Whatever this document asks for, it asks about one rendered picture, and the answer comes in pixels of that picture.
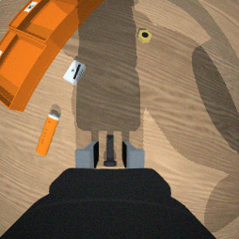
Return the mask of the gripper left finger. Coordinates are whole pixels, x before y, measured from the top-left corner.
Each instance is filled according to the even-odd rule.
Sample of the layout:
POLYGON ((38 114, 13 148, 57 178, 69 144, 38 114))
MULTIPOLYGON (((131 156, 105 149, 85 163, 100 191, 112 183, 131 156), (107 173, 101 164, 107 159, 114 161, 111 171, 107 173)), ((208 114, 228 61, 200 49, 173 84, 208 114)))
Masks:
POLYGON ((83 149, 75 152, 75 167, 96 168, 99 162, 99 141, 92 141, 83 149))

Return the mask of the orange bins with labels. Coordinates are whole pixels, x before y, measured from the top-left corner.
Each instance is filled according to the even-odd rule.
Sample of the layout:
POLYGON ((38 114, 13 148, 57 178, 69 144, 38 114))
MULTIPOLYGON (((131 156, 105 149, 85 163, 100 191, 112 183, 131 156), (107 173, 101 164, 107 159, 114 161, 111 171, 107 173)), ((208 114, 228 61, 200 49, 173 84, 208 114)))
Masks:
POLYGON ((26 3, 8 24, 9 30, 0 41, 0 102, 4 106, 24 112, 57 54, 103 1, 29 0, 26 3))

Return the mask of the dark grey bolt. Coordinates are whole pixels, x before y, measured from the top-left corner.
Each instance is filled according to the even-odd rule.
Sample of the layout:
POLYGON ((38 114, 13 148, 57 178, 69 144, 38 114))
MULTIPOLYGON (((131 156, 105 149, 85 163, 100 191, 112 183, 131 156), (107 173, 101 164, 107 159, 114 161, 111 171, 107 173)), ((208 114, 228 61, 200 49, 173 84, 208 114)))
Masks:
POLYGON ((106 135, 106 161, 104 161, 104 166, 117 166, 117 161, 114 161, 114 135, 106 135))

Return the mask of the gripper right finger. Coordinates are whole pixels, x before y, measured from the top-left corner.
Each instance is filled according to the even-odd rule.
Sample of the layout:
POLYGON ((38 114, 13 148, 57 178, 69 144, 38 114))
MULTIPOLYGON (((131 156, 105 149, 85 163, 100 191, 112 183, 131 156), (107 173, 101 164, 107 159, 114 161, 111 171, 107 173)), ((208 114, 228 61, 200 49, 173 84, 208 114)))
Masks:
POLYGON ((125 168, 145 168, 145 151, 137 150, 129 141, 122 141, 122 162, 125 168))

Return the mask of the orange battery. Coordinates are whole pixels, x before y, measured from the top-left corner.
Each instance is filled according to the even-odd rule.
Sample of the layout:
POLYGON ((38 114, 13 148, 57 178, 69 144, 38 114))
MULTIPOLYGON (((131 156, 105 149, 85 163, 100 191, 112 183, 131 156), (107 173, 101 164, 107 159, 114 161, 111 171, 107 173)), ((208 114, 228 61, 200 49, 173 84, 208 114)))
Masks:
POLYGON ((51 144, 54 132, 56 130, 56 126, 58 124, 59 117, 55 114, 49 114, 45 124, 43 126, 40 140, 36 149, 36 152, 40 155, 46 155, 51 144))

